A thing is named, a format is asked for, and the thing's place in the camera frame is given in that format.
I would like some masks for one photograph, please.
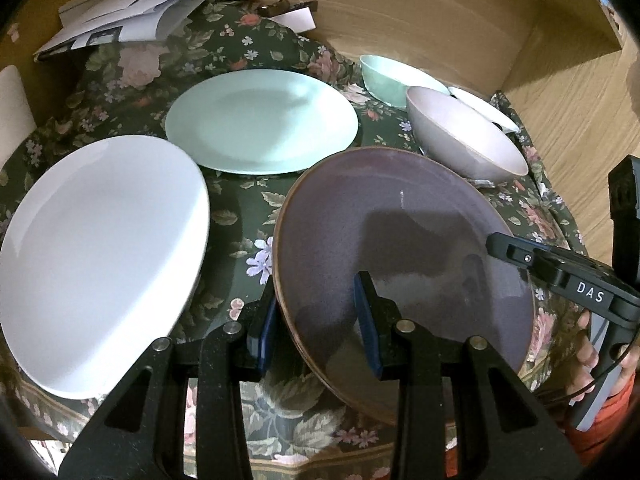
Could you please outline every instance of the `human hand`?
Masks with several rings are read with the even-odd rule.
[[[598,353],[589,341],[589,334],[586,330],[587,326],[589,325],[590,319],[591,313],[588,310],[585,310],[580,314],[580,317],[577,321],[577,324],[581,328],[581,330],[576,335],[575,343],[578,351],[572,358],[572,362],[570,365],[569,381],[566,386],[567,395],[581,390],[587,384],[593,381],[593,377],[588,370],[591,370],[596,364],[598,364]],[[622,355],[622,352],[626,350],[627,346],[628,345],[623,345],[620,347],[620,350],[618,350],[618,356]],[[620,377],[611,389],[611,392],[609,394],[610,397],[617,395],[625,388],[626,383],[636,371],[636,367],[638,366],[638,359],[640,359],[640,348],[637,344],[633,343],[633,348],[629,351],[626,357],[622,359],[622,362],[620,363],[620,365],[622,366],[622,371],[620,372]],[[593,388],[594,387],[592,386],[589,390],[587,390],[587,393],[592,392]],[[574,400],[583,399],[584,394],[580,394],[574,397]]]

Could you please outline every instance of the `plate rim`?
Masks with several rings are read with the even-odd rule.
[[[346,150],[346,149],[351,145],[351,143],[353,142],[353,140],[358,136],[358,131],[360,130],[360,120],[359,120],[359,118],[358,118],[358,114],[356,113],[355,108],[353,108],[353,105],[351,105],[351,102],[350,102],[350,101],[349,101],[349,100],[348,100],[348,99],[347,99],[347,98],[346,98],[346,97],[345,97],[345,96],[344,96],[344,95],[343,95],[343,94],[342,94],[342,93],[341,93],[337,88],[334,88],[334,86],[329,85],[329,83],[326,83],[326,82],[324,82],[324,81],[322,81],[322,80],[320,80],[320,79],[318,79],[318,78],[315,78],[315,77],[312,77],[312,76],[309,76],[309,75],[307,75],[307,74],[303,74],[303,73],[300,73],[300,72],[295,72],[295,71],[293,71],[293,70],[279,70],[279,69],[276,69],[276,68],[247,68],[247,69],[244,69],[244,70],[235,70],[235,71],[231,71],[231,72],[225,72],[225,73],[223,73],[223,74],[218,74],[218,75],[215,75],[215,76],[213,76],[213,77],[209,77],[209,78],[205,79],[204,81],[200,81],[199,83],[195,84],[194,86],[190,87],[189,89],[185,90],[182,94],[180,94],[180,95],[178,96],[178,98],[174,101],[174,103],[171,105],[171,107],[169,108],[169,110],[167,111],[167,113],[166,113],[166,117],[165,117],[165,119],[164,119],[164,132],[165,132],[165,134],[166,134],[166,138],[167,138],[167,140],[168,140],[170,143],[172,143],[172,144],[174,144],[175,146],[177,146],[178,148],[180,148],[181,150],[185,151],[185,153],[187,153],[187,152],[186,152],[186,150],[184,150],[182,147],[180,147],[178,144],[176,144],[176,143],[174,142],[174,140],[172,140],[172,139],[170,138],[170,133],[169,133],[170,128],[169,128],[169,126],[168,126],[168,121],[169,121],[169,116],[170,116],[170,114],[171,114],[172,110],[174,110],[174,115],[175,115],[175,113],[176,113],[176,112],[175,112],[175,106],[178,104],[178,102],[180,101],[180,99],[182,99],[185,95],[187,95],[187,94],[188,94],[188,92],[192,91],[194,88],[197,88],[197,87],[198,87],[198,86],[200,86],[200,85],[210,84],[210,82],[211,82],[212,80],[214,80],[214,79],[216,79],[216,78],[219,78],[219,77],[225,77],[225,76],[237,76],[238,74],[245,74],[245,73],[249,73],[249,72],[261,72],[261,73],[265,73],[265,72],[279,72],[279,73],[283,73],[283,72],[284,72],[284,73],[287,73],[287,74],[291,75],[292,77],[300,77],[300,78],[305,78],[305,80],[311,80],[311,81],[313,81],[313,82],[314,82],[314,83],[313,83],[314,85],[315,85],[315,84],[318,84],[318,88],[323,88],[323,87],[321,87],[320,85],[324,85],[324,86],[326,86],[328,89],[330,89],[330,90],[331,90],[331,93],[332,93],[333,95],[335,95],[336,97],[338,97],[338,96],[339,96],[339,97],[341,98],[342,102],[343,102],[343,103],[344,103],[344,105],[345,105],[345,110],[349,110],[349,108],[351,109],[351,111],[350,111],[350,112],[346,112],[346,113],[347,113],[348,115],[350,115],[350,121],[351,121],[351,123],[353,123],[353,126],[354,126],[354,133],[353,133],[353,137],[351,137],[351,136],[350,136],[351,138],[349,139],[348,143],[347,143],[343,148],[341,148],[340,150],[338,150],[338,152],[331,153],[331,154],[329,154],[329,155],[326,155],[326,156],[325,156],[325,157],[323,157],[323,158],[326,158],[327,156],[335,155],[335,153],[343,152],[344,150]],[[262,176],[262,175],[278,175],[278,174],[286,174],[286,173],[297,173],[297,172],[300,172],[300,171],[308,170],[309,168],[313,167],[313,165],[314,165],[314,164],[312,164],[311,166],[307,166],[307,165],[305,164],[305,165],[304,165],[304,166],[302,166],[302,167],[295,166],[295,167],[292,167],[292,168],[287,168],[285,171],[279,171],[279,170],[278,170],[278,171],[273,171],[273,170],[260,170],[260,171],[251,170],[251,171],[239,171],[238,169],[234,169],[234,168],[214,168],[213,166],[209,166],[209,165],[207,165],[207,164],[200,163],[200,162],[196,162],[196,164],[198,164],[199,166],[203,166],[204,168],[208,168],[208,169],[210,169],[210,170],[214,170],[214,171],[223,171],[223,173],[242,174],[242,175],[260,175],[260,176]]]
[[[289,205],[290,202],[290,198],[292,196],[295,195],[296,191],[298,190],[298,187],[300,186],[300,183],[306,178],[308,177],[311,173],[313,173],[313,171],[317,170],[319,167],[321,167],[324,163],[326,163],[329,159],[334,158],[334,157],[338,157],[341,156],[346,153],[349,152],[354,152],[354,151],[362,151],[362,150],[385,150],[387,152],[393,152],[393,153],[402,153],[402,154],[409,154],[409,156],[418,156],[420,158],[426,158],[427,160],[429,160],[430,162],[437,164],[438,166],[440,166],[441,168],[444,168],[444,170],[448,171],[449,173],[455,175],[456,177],[460,178],[467,186],[469,186],[474,192],[480,194],[482,196],[482,199],[485,200],[484,196],[482,195],[482,193],[480,193],[474,186],[472,186],[468,181],[466,181],[464,178],[460,177],[455,171],[450,170],[449,168],[447,168],[446,166],[443,166],[442,164],[440,164],[439,162],[432,160],[428,157],[425,157],[419,153],[414,153],[414,152],[409,152],[407,150],[402,150],[400,148],[392,148],[389,146],[360,146],[357,148],[350,148],[348,150],[343,150],[342,152],[338,152],[338,153],[334,153],[333,155],[330,155],[328,157],[325,157],[324,159],[320,160],[319,162],[316,162],[311,168],[309,168],[308,170],[305,171],[305,173],[303,173],[293,184],[293,186],[291,186],[291,188],[289,189],[289,192],[287,193],[287,196],[284,200],[284,202],[282,203],[282,208],[280,209],[280,214],[278,215],[278,221],[276,222],[276,226],[275,229],[273,231],[273,240],[274,240],[274,247],[273,247],[273,285],[274,285],[274,289],[275,289],[275,293],[276,293],[276,299],[278,301],[278,303],[280,304],[280,311],[282,313],[282,317],[285,321],[285,325],[287,326],[287,330],[291,336],[291,338],[293,339],[293,343],[296,346],[296,349],[298,350],[299,354],[302,356],[302,359],[304,360],[305,364],[307,366],[309,366],[309,368],[311,369],[311,371],[320,379],[321,383],[324,384],[325,387],[327,387],[327,389],[329,391],[331,391],[332,394],[334,394],[336,397],[338,397],[338,399],[340,399],[343,403],[345,403],[347,406],[349,406],[350,408],[353,408],[355,410],[358,410],[362,413],[364,413],[367,416],[370,416],[371,418],[373,418],[374,420],[378,420],[384,424],[387,424],[389,426],[396,426],[398,424],[397,418],[396,418],[396,414],[393,413],[384,413],[381,412],[379,409],[375,409],[373,404],[369,404],[367,402],[364,402],[362,400],[359,399],[355,399],[353,396],[351,396],[350,394],[347,394],[345,392],[339,391],[335,385],[332,385],[329,378],[327,377],[327,374],[321,369],[321,367],[318,366],[318,364],[316,364],[316,362],[312,359],[311,355],[309,355],[309,352],[306,350],[305,345],[303,344],[301,338],[300,338],[300,334],[298,333],[298,331],[296,330],[296,325],[294,323],[294,320],[290,314],[290,310],[286,305],[286,302],[282,301],[282,283],[280,281],[280,271],[279,271],[279,259],[276,257],[277,253],[278,253],[278,248],[280,247],[280,230],[282,228],[282,222],[280,221],[281,218],[284,217],[284,214],[286,213],[287,210],[287,206]],[[513,235],[513,232],[511,231],[509,225],[507,224],[507,222],[505,222],[504,218],[502,218],[497,212],[496,212],[497,217],[502,221],[502,223],[504,224],[505,228],[507,229],[508,232],[510,232]],[[534,329],[535,329],[535,320],[536,320],[536,303],[535,303],[535,298],[534,298],[534,291],[533,291],[533,283],[531,282],[531,278],[529,273],[527,273],[527,281],[529,282],[529,291],[530,291],[530,295],[531,295],[531,307],[532,307],[532,312],[531,312],[531,319],[532,319],[532,324],[531,324],[531,337],[529,340],[529,345],[528,348],[531,348],[531,344],[533,342],[533,338],[534,338]],[[516,372],[517,375],[520,377],[520,371],[522,370],[523,366],[526,364],[527,362],[527,354],[528,351],[525,353],[524,357],[523,357],[523,361],[522,364],[520,365],[519,370]]]
[[[49,168],[49,170],[50,170],[50,169],[52,169],[54,166],[56,166],[56,165],[58,165],[58,164],[62,163],[64,160],[67,160],[69,157],[71,157],[71,158],[78,158],[78,157],[76,156],[76,154],[77,154],[77,153],[79,153],[79,152],[81,152],[81,151],[82,151],[82,150],[84,150],[85,148],[88,148],[88,147],[90,147],[90,146],[95,146],[95,145],[100,144],[100,143],[103,143],[103,142],[104,142],[104,143],[108,143],[108,142],[126,142],[126,141],[127,141],[127,140],[129,140],[131,137],[135,137],[137,140],[142,140],[143,142],[152,142],[152,143],[158,143],[158,144],[166,143],[166,144],[170,147],[170,149],[172,149],[172,150],[177,150],[177,153],[178,153],[178,152],[179,152],[179,153],[181,153],[181,154],[182,154],[182,156],[184,156],[184,157],[185,157],[185,161],[188,161],[188,163],[193,164],[194,168],[197,170],[196,174],[200,177],[200,178],[199,178],[199,181],[198,181],[198,186],[200,187],[200,189],[201,189],[201,190],[203,190],[203,191],[204,191],[204,197],[206,198],[207,205],[209,205],[209,207],[208,207],[208,211],[210,212],[209,193],[208,193],[208,191],[207,191],[207,184],[206,184],[206,181],[205,181],[204,176],[203,176],[203,174],[202,174],[202,171],[200,170],[200,168],[198,167],[198,165],[195,163],[195,161],[194,161],[194,160],[193,160],[193,159],[192,159],[192,158],[191,158],[191,157],[190,157],[190,156],[189,156],[189,155],[188,155],[184,150],[182,150],[179,146],[176,146],[175,144],[173,144],[173,143],[169,142],[168,140],[166,140],[166,139],[162,139],[161,137],[144,136],[144,135],[139,135],[139,134],[132,134],[132,135],[126,135],[126,134],[125,134],[125,135],[120,135],[120,136],[116,136],[116,137],[107,137],[107,138],[105,138],[105,139],[99,139],[99,140],[96,140],[96,141],[91,142],[91,143],[89,143],[89,144],[86,144],[86,145],[82,146],[81,148],[78,148],[78,149],[74,150],[73,152],[68,153],[67,155],[63,156],[59,161],[57,161],[55,164],[53,164],[53,165]],[[46,172],[45,172],[45,173],[44,173],[44,174],[43,174],[43,175],[42,175],[42,176],[41,176],[41,177],[40,177],[40,178],[39,178],[39,179],[38,179],[38,180],[33,184],[33,186],[31,186],[31,188],[30,188],[30,190],[29,190],[29,191],[31,191],[31,189],[34,189],[34,188],[35,188],[38,184],[40,184],[41,182],[44,182],[44,177],[46,176],[46,173],[49,173],[49,170],[47,170],[47,171],[46,171]],[[29,194],[29,191],[24,195],[24,197],[22,198],[22,200],[20,200],[20,203],[19,203],[19,204],[18,204],[18,206],[16,207],[15,212],[14,212],[14,214],[13,214],[13,216],[12,216],[12,220],[14,219],[14,217],[15,217],[16,213],[18,212],[18,209],[20,208],[20,206],[24,203],[25,199],[27,198],[27,196],[28,196],[28,194]],[[12,227],[12,222],[10,221],[10,222],[9,222],[9,225],[7,226],[7,230],[6,230],[6,231],[5,231],[5,233],[4,233],[4,238],[2,239],[2,245],[0,246],[0,268],[2,267],[2,261],[3,261],[2,253],[3,253],[3,251],[7,251],[7,250],[9,250],[9,249],[5,249],[5,244],[4,244],[4,242],[5,242],[5,240],[7,240],[8,235],[10,234],[11,227]],[[207,215],[207,217],[206,217],[206,229],[204,229],[205,237],[204,237],[204,243],[203,243],[203,245],[202,245],[202,254],[200,254],[200,255],[199,255],[199,258],[198,258],[198,266],[197,266],[197,272],[196,272],[195,277],[194,277],[194,283],[193,283],[193,285],[191,285],[190,291],[189,291],[189,292],[187,293],[187,295],[186,295],[184,305],[183,305],[182,309],[180,310],[180,313],[178,314],[177,318],[176,318],[176,319],[175,319],[175,321],[172,323],[172,327],[170,328],[169,332],[171,332],[171,330],[173,329],[173,327],[174,327],[174,326],[179,322],[179,318],[180,318],[180,316],[182,315],[182,313],[183,313],[183,311],[184,311],[184,309],[185,309],[185,307],[186,307],[186,305],[187,305],[187,302],[188,302],[189,298],[191,297],[191,294],[192,294],[193,288],[195,287],[196,282],[197,282],[197,279],[198,279],[198,276],[200,275],[200,272],[201,272],[201,270],[202,270],[202,264],[203,264],[203,262],[204,262],[204,256],[205,256],[205,254],[206,254],[207,243],[208,243],[208,240],[209,240],[209,229],[210,229],[210,215]],[[1,329],[1,317],[2,317],[2,312],[3,312],[4,310],[5,310],[5,309],[4,309],[4,308],[2,308],[2,306],[0,305],[0,330],[2,330],[2,329]],[[95,393],[88,393],[88,394],[87,394],[88,390],[85,390],[85,391],[81,392],[80,394],[78,394],[78,393],[73,393],[73,392],[71,392],[71,391],[59,390],[59,389],[56,389],[56,388],[51,388],[50,386],[46,386],[46,385],[43,383],[43,381],[41,381],[41,380],[37,380],[37,379],[33,376],[33,374],[31,374],[31,373],[28,371],[28,367],[25,367],[25,366],[22,364],[22,362],[20,362],[21,360],[19,360],[19,359],[16,357],[16,355],[15,355],[14,351],[13,351],[13,350],[12,350],[12,348],[11,348],[11,343],[9,342],[9,338],[7,338],[7,336],[6,336],[6,332],[5,332],[4,330],[2,330],[2,336],[4,336],[4,340],[5,340],[6,344],[7,344],[7,347],[8,347],[8,349],[9,349],[9,351],[11,352],[11,356],[12,356],[12,357],[13,357],[13,359],[16,361],[16,363],[18,364],[18,366],[20,366],[20,368],[24,371],[24,373],[27,375],[27,377],[28,377],[28,378],[30,378],[30,380],[31,380],[31,381],[33,381],[33,383],[34,383],[34,384],[36,384],[36,386],[37,386],[37,387],[39,387],[39,388],[43,389],[44,391],[46,391],[46,392],[48,392],[48,393],[50,393],[50,394],[52,394],[52,395],[55,395],[55,396],[61,397],[61,398],[63,398],[63,399],[71,399],[71,400],[89,399],[89,398],[98,397],[98,396],[101,396],[101,395],[103,395],[103,394],[107,394],[107,393],[108,393],[108,392],[95,392]],[[111,388],[115,387],[115,386],[116,386],[116,384],[113,384],[113,385],[111,385],[111,386],[107,385],[107,389],[108,389],[109,387],[111,387]]]

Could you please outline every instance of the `mint green plate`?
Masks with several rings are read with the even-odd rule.
[[[283,70],[207,79],[171,106],[166,136],[199,165],[227,173],[306,170],[349,147],[358,117],[337,90]]]

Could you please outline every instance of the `brown plate rim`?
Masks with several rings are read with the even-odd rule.
[[[273,254],[274,254],[274,257],[273,257],[273,285],[274,285],[274,288],[275,288],[276,299],[278,300],[278,303],[280,304],[280,311],[282,313],[282,317],[284,318],[284,321],[285,321],[285,323],[287,325],[287,329],[289,330],[289,333],[290,333],[290,335],[291,335],[291,337],[293,339],[293,342],[294,342],[296,348],[298,349],[298,352],[300,353],[300,355],[304,359],[306,365],[309,366],[311,371],[320,379],[322,384],[324,384],[324,386],[326,386],[327,389],[329,391],[331,391],[332,394],[334,394],[336,397],[338,397],[338,399],[340,399],[342,402],[344,402],[347,406],[349,406],[349,407],[351,407],[351,408],[353,408],[353,409],[355,409],[355,410],[357,410],[359,412],[362,412],[367,416],[370,416],[370,418],[373,418],[374,420],[378,420],[378,421],[383,422],[384,424],[388,424],[390,426],[396,426],[397,420],[396,420],[395,416],[388,417],[388,416],[381,415],[379,412],[376,412],[375,410],[373,410],[373,406],[371,406],[370,404],[367,404],[366,402],[360,402],[359,400],[353,399],[353,397],[345,394],[344,392],[339,391],[337,388],[335,388],[334,386],[331,385],[331,383],[330,383],[329,379],[327,378],[326,374],[320,369],[320,367],[312,359],[311,355],[309,355],[308,352],[306,351],[305,345],[301,341],[300,335],[298,334],[298,331],[296,330],[296,326],[295,326],[293,318],[290,315],[290,311],[287,308],[286,303],[282,301],[282,285],[280,283],[280,272],[278,270],[279,269],[279,265],[278,265],[277,254],[278,254],[278,248],[279,248],[279,245],[280,245],[280,236],[279,235],[280,235],[280,229],[281,229],[281,225],[282,225],[281,218],[284,217],[284,214],[287,211],[287,206],[289,205],[291,197],[295,195],[296,191],[298,190],[298,187],[300,186],[300,183],[303,180],[305,180],[306,177],[308,177],[310,174],[312,174],[315,170],[317,170],[323,164],[328,162],[330,159],[337,158],[339,156],[344,156],[345,154],[350,153],[350,152],[362,151],[362,150],[367,150],[367,151],[385,150],[387,152],[397,152],[397,153],[402,153],[403,155],[404,154],[408,154],[409,156],[418,156],[420,158],[427,158],[433,164],[437,164],[438,166],[441,166],[442,168],[444,168],[444,170],[449,171],[449,173],[451,173],[451,174],[455,175],[456,177],[460,178],[467,186],[469,186],[471,189],[473,189],[476,193],[478,193],[480,195],[482,195],[482,194],[474,186],[472,186],[468,181],[466,181],[464,178],[460,177],[455,171],[452,171],[449,168],[447,168],[446,166],[443,166],[442,164],[440,164],[439,162],[436,162],[435,160],[430,159],[428,157],[425,157],[424,155],[421,155],[419,153],[408,152],[407,150],[401,150],[399,148],[390,148],[388,146],[360,146],[360,147],[357,147],[357,148],[348,148],[347,150],[343,150],[342,152],[334,153],[333,155],[329,155],[329,156],[325,157],[324,159],[320,160],[319,162],[316,162],[311,168],[306,170],[305,173],[303,173],[293,183],[293,186],[291,186],[291,188],[289,189],[289,192],[287,193],[287,196],[286,196],[284,202],[282,203],[282,208],[280,209],[280,214],[278,215],[278,220],[276,221],[276,226],[275,226],[275,229],[273,230],[273,240],[274,240],[274,247],[273,247]],[[496,215],[498,216],[498,218],[500,218],[500,220],[502,221],[502,224],[506,227],[507,231],[510,232],[513,235],[513,232],[511,231],[511,228],[509,227],[507,222],[504,221],[504,218],[502,218],[497,212],[496,212]],[[531,343],[533,341],[534,327],[535,327],[535,321],[536,321],[536,303],[535,303],[534,292],[533,292],[533,284],[531,283],[530,277],[528,279],[528,282],[529,282],[529,288],[530,288],[530,292],[531,292],[531,306],[532,306],[531,338],[529,340],[529,348],[530,348],[531,347]],[[520,376],[520,371],[522,370],[522,367],[524,366],[526,361],[527,361],[527,354],[524,355],[524,359],[523,359],[522,364],[520,365],[520,368],[519,368],[519,371],[518,371],[518,376]]]

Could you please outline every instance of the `floral tablecloth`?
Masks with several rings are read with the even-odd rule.
[[[360,69],[331,48],[297,36],[247,7],[205,2],[164,43],[107,44],[86,62],[68,115],[38,128],[0,172],[0,234],[20,200],[45,170],[97,139],[125,134],[164,137],[164,117],[175,99],[206,78],[252,68],[295,70],[335,86],[360,121],[355,145],[418,152],[405,112],[373,99]],[[492,104],[521,125],[506,97]],[[526,129],[512,141],[529,162],[529,175],[482,193],[516,235],[584,251],[575,222],[546,177]],[[193,302],[172,337],[194,340],[260,297],[271,272],[274,224],[299,176],[245,177],[202,168],[211,226]],[[533,283],[536,320],[522,380],[532,390],[570,352],[577,309]],[[395,429],[345,406],[302,362],[286,330],[272,369],[260,384],[242,384],[242,412],[254,476],[373,480],[388,477]],[[101,399],[60,399],[34,386],[0,336],[0,394],[21,425],[39,426],[72,442]],[[191,383],[185,424],[186,472],[193,474],[197,386]]]

